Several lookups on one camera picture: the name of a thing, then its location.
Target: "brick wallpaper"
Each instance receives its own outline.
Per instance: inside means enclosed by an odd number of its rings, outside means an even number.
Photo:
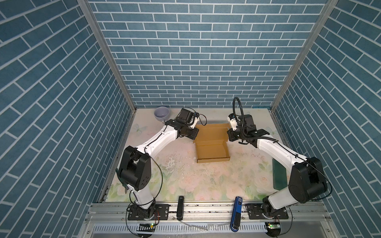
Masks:
[[[381,237],[380,12],[339,0],[275,111],[292,148],[325,162],[341,237]]]
[[[0,237],[76,236],[130,114],[76,0],[0,1]]]
[[[90,1],[138,107],[267,108],[325,2]]]

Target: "cable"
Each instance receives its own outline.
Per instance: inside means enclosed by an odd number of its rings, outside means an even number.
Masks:
[[[292,227],[292,220],[293,220],[292,211],[291,211],[290,206],[287,206],[287,207],[288,207],[288,209],[290,210],[290,213],[291,213],[291,225],[290,225],[290,227],[288,228],[288,230],[287,230],[285,233],[279,234],[278,236],[286,234],[287,232],[289,232],[289,231],[291,230],[291,227]]]
[[[137,233],[136,233],[136,234],[133,233],[133,232],[130,230],[130,228],[128,227],[128,225],[127,225],[127,213],[130,212],[130,211],[129,211],[129,208],[130,208],[131,205],[132,205],[132,203],[130,203],[130,204],[128,205],[127,209],[126,209],[126,219],[125,219],[126,227],[127,227],[128,231],[131,232],[131,234],[133,234],[134,236],[140,237]]]
[[[239,109],[241,111],[241,117],[242,117],[242,124],[240,125],[239,124],[239,120],[238,120],[238,117],[237,117],[237,114],[235,113],[235,101],[237,100],[237,103],[238,103],[238,106],[239,106]],[[269,141],[273,141],[273,142],[277,142],[278,140],[275,139],[275,138],[271,138],[271,137],[266,137],[266,136],[260,136],[260,137],[247,137],[245,135],[245,126],[248,126],[248,125],[245,125],[245,116],[243,114],[243,108],[242,108],[242,104],[241,104],[241,101],[239,100],[238,97],[234,97],[233,99],[233,115],[234,115],[234,118],[236,120],[236,122],[238,123],[239,126],[241,126],[241,139],[242,140],[256,140],[256,139],[265,139],[265,140],[269,140]]]
[[[201,125],[203,125],[203,126],[205,126],[207,123],[208,123],[208,119],[207,119],[207,117],[204,115],[204,114],[199,114],[199,115],[203,115],[204,117],[205,117],[205,124],[202,124],[202,121],[201,121],[201,119],[200,119],[200,123],[201,123]]]
[[[153,141],[151,141],[148,145],[146,145],[146,146],[144,147],[144,153],[146,153],[146,148],[147,148],[150,144],[154,143],[157,139],[159,139],[159,137],[160,137],[162,134],[163,134],[163,133],[160,133],[160,135],[159,135],[156,139],[154,139]]]
[[[160,222],[160,214],[159,214],[159,211],[158,211],[158,210],[156,210],[156,211],[157,211],[157,224],[156,224],[156,225],[158,225],[159,222]]]
[[[163,172],[162,172],[162,169],[161,169],[160,166],[157,164],[157,162],[154,160],[154,158],[151,157],[151,159],[155,162],[155,164],[157,165],[157,167],[158,167],[159,170],[160,170],[160,174],[161,174],[161,176],[162,176],[162,182],[161,182],[161,185],[160,185],[160,188],[159,188],[159,192],[157,192],[156,196],[154,196],[154,198],[153,198],[151,201],[149,201],[148,203],[145,203],[145,204],[137,204],[137,203],[136,203],[136,197],[135,197],[135,201],[132,202],[132,200],[131,200],[131,192],[132,192],[132,190],[130,190],[130,194],[129,194],[130,202],[133,203],[133,204],[136,204],[136,205],[138,205],[138,206],[144,206],[144,205],[147,205],[147,204],[153,202],[153,201],[157,198],[157,196],[159,195],[159,193],[160,193],[160,191],[162,190],[162,187],[163,187]]]
[[[200,119],[200,123],[201,123],[201,125],[205,126],[205,125],[208,123],[208,119],[207,119],[207,117],[206,117],[204,114],[200,114],[200,113],[196,112],[196,110],[194,110],[194,109],[191,108],[191,107],[183,107],[183,108],[189,108],[189,109],[192,109],[192,110],[194,111],[194,113],[195,113],[195,116],[198,117],[198,118],[200,118],[200,115],[203,115],[203,116],[205,117],[205,124],[203,124],[202,121],[201,121],[201,119]]]
[[[301,160],[304,160],[307,164],[309,164],[309,165],[310,165],[311,167],[313,167],[316,171],[318,171],[318,172],[325,178],[325,180],[329,183],[329,185],[330,185],[330,187],[331,187],[331,191],[330,191],[326,196],[324,196],[324,197],[322,197],[322,198],[311,199],[311,201],[319,201],[319,200],[321,200],[321,199],[323,199],[323,198],[326,198],[326,197],[328,197],[328,196],[331,195],[331,193],[332,193],[332,191],[333,191],[333,186],[332,186],[331,182],[328,180],[328,178],[327,178],[322,172],[320,172],[315,166],[313,166],[312,164],[310,164],[306,159],[300,158],[298,154],[294,154],[294,153],[292,153],[291,151],[287,150],[284,146],[282,146],[281,143],[277,142],[277,144],[280,145],[280,147],[282,147],[283,149],[285,149],[288,153],[290,153],[290,154],[292,154],[293,156],[295,156],[296,158],[299,158],[299,159],[301,159]]]

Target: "black handle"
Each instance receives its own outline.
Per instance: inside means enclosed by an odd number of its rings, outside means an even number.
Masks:
[[[177,203],[176,217],[178,220],[182,220],[182,215],[184,214],[184,196],[179,196],[179,201]]]

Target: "vent grille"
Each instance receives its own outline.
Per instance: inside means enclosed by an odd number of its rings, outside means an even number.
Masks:
[[[205,222],[190,222],[187,223],[188,226],[183,223],[165,223],[160,222],[159,225],[156,226],[155,234],[156,235],[183,235],[183,234],[198,234],[198,233],[227,233],[231,232],[230,224],[228,223],[205,223]],[[136,233],[137,229],[146,230],[148,228],[139,227],[139,224],[130,223],[128,225],[130,230]],[[241,224],[239,233],[252,233],[252,232],[267,232],[264,222],[245,222]],[[129,233],[125,224],[121,223],[103,223],[103,224],[95,224],[93,233]],[[139,232],[141,234],[152,234],[152,232]]]

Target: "black joint housing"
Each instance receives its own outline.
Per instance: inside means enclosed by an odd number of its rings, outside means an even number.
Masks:
[[[133,186],[135,191],[143,189],[151,179],[151,157],[128,146],[123,152],[117,175],[122,184]]]
[[[307,162],[304,161],[292,167],[288,184],[291,195],[300,203],[306,203],[328,189],[327,181],[322,175],[324,172],[321,161],[312,157],[307,159]]]

